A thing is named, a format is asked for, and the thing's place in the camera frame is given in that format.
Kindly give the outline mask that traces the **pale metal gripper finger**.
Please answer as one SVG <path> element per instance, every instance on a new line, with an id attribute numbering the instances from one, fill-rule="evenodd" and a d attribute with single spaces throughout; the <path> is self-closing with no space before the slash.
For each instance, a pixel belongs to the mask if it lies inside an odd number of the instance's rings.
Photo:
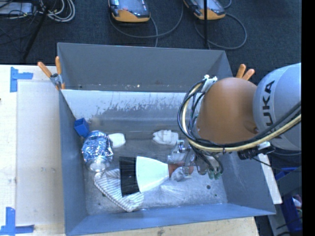
<path id="1" fill-rule="evenodd" d="M 191 175 L 185 175 L 183 172 L 173 172 L 171 175 L 173 181 L 186 181 L 188 179 L 191 179 Z"/>
<path id="2" fill-rule="evenodd" d="M 171 154 L 167 156 L 167 163 L 168 164 L 178 164 L 183 161 L 182 154 Z"/>

